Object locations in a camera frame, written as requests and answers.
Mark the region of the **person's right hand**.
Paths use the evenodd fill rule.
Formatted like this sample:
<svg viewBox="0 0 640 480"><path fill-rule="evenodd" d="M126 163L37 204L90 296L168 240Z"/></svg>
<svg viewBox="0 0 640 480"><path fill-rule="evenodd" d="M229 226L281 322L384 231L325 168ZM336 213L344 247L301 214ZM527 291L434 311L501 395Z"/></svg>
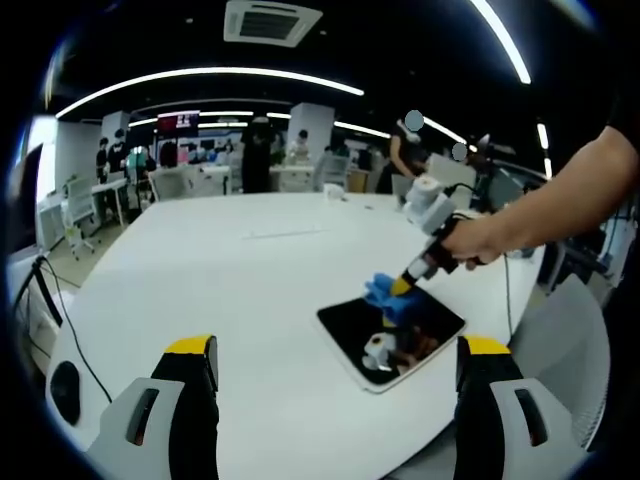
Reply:
<svg viewBox="0 0 640 480"><path fill-rule="evenodd" d="M492 263L505 252L500 225L493 217L460 221L442 245L469 271Z"/></svg>

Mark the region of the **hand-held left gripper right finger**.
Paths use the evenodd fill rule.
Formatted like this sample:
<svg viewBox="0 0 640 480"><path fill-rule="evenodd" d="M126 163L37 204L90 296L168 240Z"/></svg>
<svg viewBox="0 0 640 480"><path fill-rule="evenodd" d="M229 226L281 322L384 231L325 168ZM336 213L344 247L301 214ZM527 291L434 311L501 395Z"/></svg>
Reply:
<svg viewBox="0 0 640 480"><path fill-rule="evenodd" d="M456 391L456 479L567 479L587 456L569 411L494 339L457 339Z"/></svg>

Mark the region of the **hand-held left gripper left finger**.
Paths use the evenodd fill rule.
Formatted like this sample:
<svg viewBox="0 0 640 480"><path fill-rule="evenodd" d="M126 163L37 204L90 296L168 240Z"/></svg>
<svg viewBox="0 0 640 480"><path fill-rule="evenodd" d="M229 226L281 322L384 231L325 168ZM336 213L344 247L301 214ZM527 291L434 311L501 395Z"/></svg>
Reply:
<svg viewBox="0 0 640 480"><path fill-rule="evenodd" d="M104 410L87 450L105 479L217 479L217 338L171 344Z"/></svg>

